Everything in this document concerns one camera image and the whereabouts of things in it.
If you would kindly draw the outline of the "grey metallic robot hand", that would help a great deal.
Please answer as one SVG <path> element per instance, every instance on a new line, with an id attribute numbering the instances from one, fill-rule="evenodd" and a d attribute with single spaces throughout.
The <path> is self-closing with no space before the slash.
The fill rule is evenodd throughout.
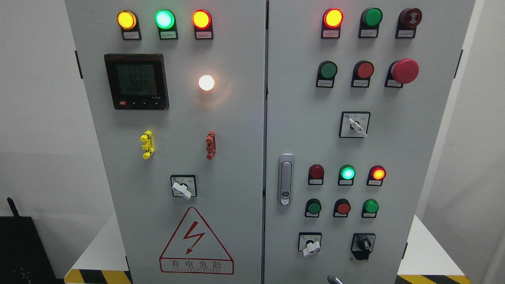
<path id="1" fill-rule="evenodd" d="M 327 281 L 329 284 L 342 284 L 342 282 L 334 275 L 328 275 Z"/>

